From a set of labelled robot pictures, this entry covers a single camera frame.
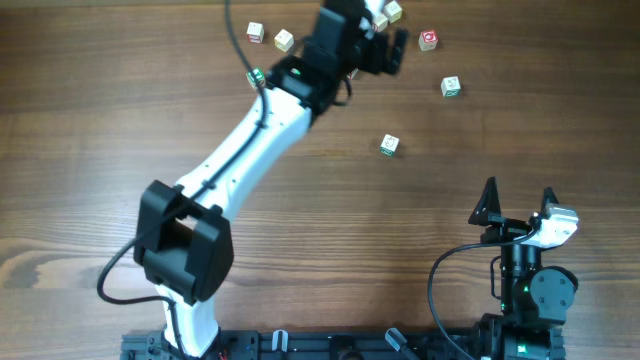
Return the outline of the red Q letter block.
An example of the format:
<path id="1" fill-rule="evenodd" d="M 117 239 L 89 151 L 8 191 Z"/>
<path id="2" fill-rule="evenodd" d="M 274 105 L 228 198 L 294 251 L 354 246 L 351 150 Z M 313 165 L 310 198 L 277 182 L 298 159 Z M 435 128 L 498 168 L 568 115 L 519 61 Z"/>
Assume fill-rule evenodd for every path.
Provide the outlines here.
<path id="1" fill-rule="evenodd" d="M 435 30 L 425 30 L 420 33 L 419 47 L 421 51 L 425 52 L 434 50 L 437 47 L 438 42 L 439 37 Z"/>

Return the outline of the green J letter block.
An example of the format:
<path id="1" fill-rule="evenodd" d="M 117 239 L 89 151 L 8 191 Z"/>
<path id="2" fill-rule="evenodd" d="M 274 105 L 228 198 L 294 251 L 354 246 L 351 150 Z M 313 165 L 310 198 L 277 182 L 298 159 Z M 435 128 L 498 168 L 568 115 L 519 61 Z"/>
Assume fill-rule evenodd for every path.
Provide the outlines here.
<path id="1" fill-rule="evenodd" d="M 256 67 L 253 70 L 246 73 L 247 80 L 250 86 L 257 90 L 259 87 L 264 87 L 266 83 L 266 78 L 263 71 Z"/>

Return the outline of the green Z letter block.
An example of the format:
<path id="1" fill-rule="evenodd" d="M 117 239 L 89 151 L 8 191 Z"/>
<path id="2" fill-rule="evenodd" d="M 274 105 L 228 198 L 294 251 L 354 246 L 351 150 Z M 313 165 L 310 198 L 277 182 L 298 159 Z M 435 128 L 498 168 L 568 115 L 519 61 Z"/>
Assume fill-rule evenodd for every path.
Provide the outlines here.
<path id="1" fill-rule="evenodd" d="M 461 92 L 461 84 L 457 76 L 445 77 L 441 81 L 441 92 L 445 98 L 458 96 Z"/>

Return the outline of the red white far-left block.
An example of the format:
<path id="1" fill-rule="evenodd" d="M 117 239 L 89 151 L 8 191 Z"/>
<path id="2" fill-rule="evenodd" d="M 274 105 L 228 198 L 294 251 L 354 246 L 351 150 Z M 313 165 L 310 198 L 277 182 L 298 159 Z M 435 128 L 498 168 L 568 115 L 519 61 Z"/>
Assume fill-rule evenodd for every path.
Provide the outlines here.
<path id="1" fill-rule="evenodd" d="M 249 42 L 261 44 L 264 39 L 264 25 L 258 22 L 250 22 L 247 27 L 246 36 Z"/>

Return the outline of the green side animal block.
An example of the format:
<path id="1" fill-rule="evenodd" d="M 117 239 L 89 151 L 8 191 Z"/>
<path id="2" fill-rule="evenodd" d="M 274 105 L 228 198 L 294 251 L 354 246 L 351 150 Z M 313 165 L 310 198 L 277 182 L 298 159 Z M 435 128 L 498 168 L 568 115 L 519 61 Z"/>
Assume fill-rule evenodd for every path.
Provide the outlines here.
<path id="1" fill-rule="evenodd" d="M 390 134 L 386 134 L 380 144 L 380 152 L 386 156 L 393 157 L 397 151 L 400 140 Z"/>

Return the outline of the red U letter block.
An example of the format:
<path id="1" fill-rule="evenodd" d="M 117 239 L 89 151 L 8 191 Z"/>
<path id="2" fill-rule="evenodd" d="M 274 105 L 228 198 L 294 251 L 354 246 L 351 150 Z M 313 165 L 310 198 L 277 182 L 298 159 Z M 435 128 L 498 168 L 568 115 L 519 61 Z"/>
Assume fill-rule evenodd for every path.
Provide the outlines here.
<path id="1" fill-rule="evenodd" d="M 389 19 L 384 13 L 380 13 L 373 17 L 373 30 L 375 32 L 383 31 L 389 24 Z"/>

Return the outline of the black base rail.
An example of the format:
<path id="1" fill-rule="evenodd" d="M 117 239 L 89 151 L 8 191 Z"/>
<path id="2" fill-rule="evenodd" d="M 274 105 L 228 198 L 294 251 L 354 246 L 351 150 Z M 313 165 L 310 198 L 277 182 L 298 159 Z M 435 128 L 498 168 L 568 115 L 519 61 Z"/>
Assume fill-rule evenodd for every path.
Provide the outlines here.
<path id="1" fill-rule="evenodd" d="M 501 330 L 463 330 L 453 336 L 475 359 L 565 359 L 559 330 L 546 334 L 508 334 Z M 400 340 L 382 332 L 327 333 L 225 330 L 202 356 L 229 360 L 393 360 L 462 359 L 464 355 L 436 331 L 404 333 Z"/>

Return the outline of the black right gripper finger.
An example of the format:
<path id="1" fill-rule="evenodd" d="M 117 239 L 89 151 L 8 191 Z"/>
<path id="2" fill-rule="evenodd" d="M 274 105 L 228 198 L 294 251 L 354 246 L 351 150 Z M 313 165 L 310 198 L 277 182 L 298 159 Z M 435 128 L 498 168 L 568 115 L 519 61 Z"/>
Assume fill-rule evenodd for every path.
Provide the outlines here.
<path id="1" fill-rule="evenodd" d="M 499 225 L 502 223 L 501 207 L 495 177 L 486 181 L 480 200 L 468 219 L 471 225 Z"/>
<path id="2" fill-rule="evenodd" d="M 543 190 L 542 201 L 541 201 L 541 212 L 546 213 L 547 206 L 549 204 L 558 204 L 559 200 L 556 197 L 553 189 L 551 187 L 546 187 Z"/>

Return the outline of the white turtle yellow block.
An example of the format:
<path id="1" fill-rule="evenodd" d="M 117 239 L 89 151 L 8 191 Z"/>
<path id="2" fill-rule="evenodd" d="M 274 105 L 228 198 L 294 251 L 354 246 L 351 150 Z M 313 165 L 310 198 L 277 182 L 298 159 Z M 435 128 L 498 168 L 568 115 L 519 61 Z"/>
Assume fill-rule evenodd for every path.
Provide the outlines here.
<path id="1" fill-rule="evenodd" d="M 295 44 L 295 38 L 286 29 L 281 29 L 274 37 L 274 44 L 279 50 L 288 52 Z"/>

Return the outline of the yellow S corner block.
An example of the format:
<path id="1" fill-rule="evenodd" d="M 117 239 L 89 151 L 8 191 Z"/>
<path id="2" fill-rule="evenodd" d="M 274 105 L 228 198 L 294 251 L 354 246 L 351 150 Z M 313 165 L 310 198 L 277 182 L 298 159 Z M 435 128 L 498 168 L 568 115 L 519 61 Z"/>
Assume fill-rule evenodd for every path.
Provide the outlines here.
<path id="1" fill-rule="evenodd" d="M 392 0 L 383 7 L 383 14 L 390 23 L 394 23 L 402 17 L 403 9 L 396 0 Z"/>

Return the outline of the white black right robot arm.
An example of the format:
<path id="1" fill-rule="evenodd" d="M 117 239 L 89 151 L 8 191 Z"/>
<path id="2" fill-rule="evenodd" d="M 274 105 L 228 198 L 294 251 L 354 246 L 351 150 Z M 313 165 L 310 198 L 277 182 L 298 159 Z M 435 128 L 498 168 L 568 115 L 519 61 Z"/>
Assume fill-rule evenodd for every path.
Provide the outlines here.
<path id="1" fill-rule="evenodd" d="M 469 353 L 476 359 L 564 359 L 561 327 L 579 287 L 560 266 L 543 266 L 542 254 L 560 247 L 576 232 L 575 210 L 543 191 L 539 212 L 529 220 L 501 214 L 496 179 L 490 177 L 469 223 L 485 228 L 483 245 L 500 243 L 501 313 L 485 314 L 474 326 Z"/>

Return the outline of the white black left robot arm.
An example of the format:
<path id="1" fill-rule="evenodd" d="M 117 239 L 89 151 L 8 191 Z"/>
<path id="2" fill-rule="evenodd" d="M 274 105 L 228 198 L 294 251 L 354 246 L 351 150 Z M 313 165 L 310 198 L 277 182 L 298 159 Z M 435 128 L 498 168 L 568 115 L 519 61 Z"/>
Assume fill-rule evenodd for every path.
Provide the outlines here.
<path id="1" fill-rule="evenodd" d="M 174 356 L 203 359 L 220 327 L 214 295 L 234 260 L 231 224 L 265 173 L 315 120 L 335 105 L 354 70 L 399 71 L 408 34 L 390 43 L 374 21 L 382 1 L 326 1 L 303 52 L 288 53 L 266 74 L 244 119 L 175 185 L 143 193 L 134 260 L 165 304 L 164 345 Z"/>

